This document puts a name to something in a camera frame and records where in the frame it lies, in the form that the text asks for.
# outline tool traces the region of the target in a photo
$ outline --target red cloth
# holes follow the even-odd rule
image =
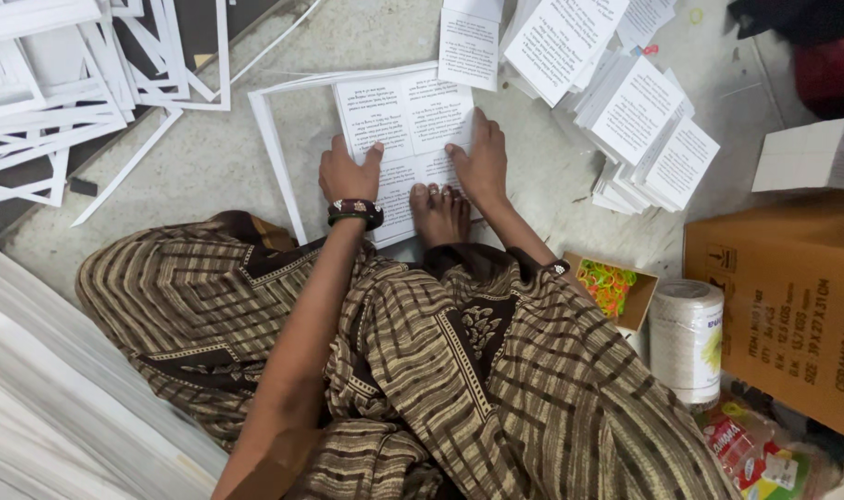
[[[844,118],[844,38],[795,48],[795,85],[808,109],[821,119]]]

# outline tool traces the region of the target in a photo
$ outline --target woman's left hand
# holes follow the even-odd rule
[[[332,138],[332,150],[323,151],[319,159],[319,187],[329,203],[338,199],[367,199],[378,197],[378,172],[384,144],[376,142],[367,151],[366,161],[357,165],[350,159],[344,134]]]

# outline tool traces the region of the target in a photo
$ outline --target toe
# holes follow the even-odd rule
[[[453,216],[453,221],[459,221],[459,214],[462,211],[462,192],[453,191],[453,205],[450,207],[450,212]]]
[[[431,197],[428,195],[428,187],[424,184],[416,184],[409,191],[409,207],[413,213],[418,214],[427,210],[429,201],[431,201]]]
[[[467,199],[463,199],[459,204],[459,235],[462,241],[468,241],[468,235],[472,232],[472,204]]]
[[[440,189],[437,187],[437,184],[428,184],[428,196],[431,198],[428,206],[434,210],[440,210],[443,206],[443,196],[440,195]]]
[[[440,210],[447,215],[449,215],[450,212],[453,210],[453,205],[455,204],[455,195],[456,193],[453,191],[453,187],[449,184],[445,184],[443,186],[443,190],[440,191],[440,196],[443,197],[443,206],[440,208]]]

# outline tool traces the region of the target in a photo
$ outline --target rubber band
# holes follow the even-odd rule
[[[625,300],[638,274],[584,259],[576,270],[576,279],[608,318],[616,318],[625,312]]]

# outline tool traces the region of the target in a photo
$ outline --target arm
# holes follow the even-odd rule
[[[375,200],[383,146],[376,143],[362,166],[348,155],[344,137],[332,140],[320,160],[319,184],[327,201]],[[286,429],[313,428],[323,404],[322,370],[336,335],[350,271],[366,222],[335,223],[320,250],[311,277],[267,359],[252,407],[212,500],[224,500],[260,462],[273,439]]]
[[[480,108],[474,108],[472,155],[456,144],[447,145],[447,153],[456,165],[462,189],[505,248],[517,247],[542,265],[558,260],[549,247],[514,210],[505,190],[508,157],[505,155],[505,133],[499,124],[487,120]],[[590,298],[572,272],[563,276],[578,294]]]

